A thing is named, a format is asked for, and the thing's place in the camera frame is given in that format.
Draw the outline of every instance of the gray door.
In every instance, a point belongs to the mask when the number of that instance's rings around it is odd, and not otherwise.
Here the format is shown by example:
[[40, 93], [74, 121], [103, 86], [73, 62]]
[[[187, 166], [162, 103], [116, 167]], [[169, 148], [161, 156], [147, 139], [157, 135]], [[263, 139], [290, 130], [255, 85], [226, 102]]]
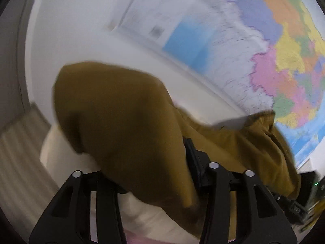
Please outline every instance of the gray door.
[[24, 113], [18, 80], [17, 42], [26, 0], [10, 0], [0, 15], [0, 130]]

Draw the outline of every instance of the beige floor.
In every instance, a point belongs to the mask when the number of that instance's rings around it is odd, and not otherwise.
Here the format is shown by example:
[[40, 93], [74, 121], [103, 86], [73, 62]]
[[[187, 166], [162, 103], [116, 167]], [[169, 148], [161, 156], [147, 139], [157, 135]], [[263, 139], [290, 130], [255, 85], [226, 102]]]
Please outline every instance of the beige floor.
[[0, 135], [0, 206], [25, 241], [58, 190], [39, 160], [49, 129], [33, 106]]

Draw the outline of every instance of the world map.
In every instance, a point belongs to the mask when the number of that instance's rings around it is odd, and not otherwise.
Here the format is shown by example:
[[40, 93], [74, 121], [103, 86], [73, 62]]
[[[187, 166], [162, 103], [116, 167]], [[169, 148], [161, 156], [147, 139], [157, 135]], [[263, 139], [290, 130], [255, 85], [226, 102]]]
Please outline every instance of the world map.
[[273, 109], [297, 166], [325, 136], [325, 41], [302, 0], [133, 0], [121, 27], [246, 114]]

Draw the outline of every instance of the brown garment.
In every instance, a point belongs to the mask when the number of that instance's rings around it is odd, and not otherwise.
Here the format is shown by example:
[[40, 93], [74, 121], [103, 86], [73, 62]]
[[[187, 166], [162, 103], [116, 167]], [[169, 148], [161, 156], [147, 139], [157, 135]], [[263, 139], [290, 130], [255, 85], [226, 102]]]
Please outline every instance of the brown garment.
[[[241, 130], [215, 130], [177, 109], [157, 78], [94, 62], [63, 67], [54, 102], [76, 152], [91, 154], [107, 177], [195, 236], [206, 199], [196, 194], [183, 136], [230, 171], [251, 169], [272, 191], [291, 198], [299, 193], [300, 177], [271, 111], [250, 116]], [[235, 219], [232, 210], [232, 224]]]

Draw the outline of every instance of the map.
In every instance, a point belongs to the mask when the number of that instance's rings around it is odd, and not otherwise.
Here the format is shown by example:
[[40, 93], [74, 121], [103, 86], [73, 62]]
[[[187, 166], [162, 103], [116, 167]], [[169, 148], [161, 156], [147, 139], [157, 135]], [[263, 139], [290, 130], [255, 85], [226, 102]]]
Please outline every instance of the map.
[[325, 136], [325, 41], [302, 0], [132, 0], [120, 27], [215, 85], [273, 109], [300, 166]]

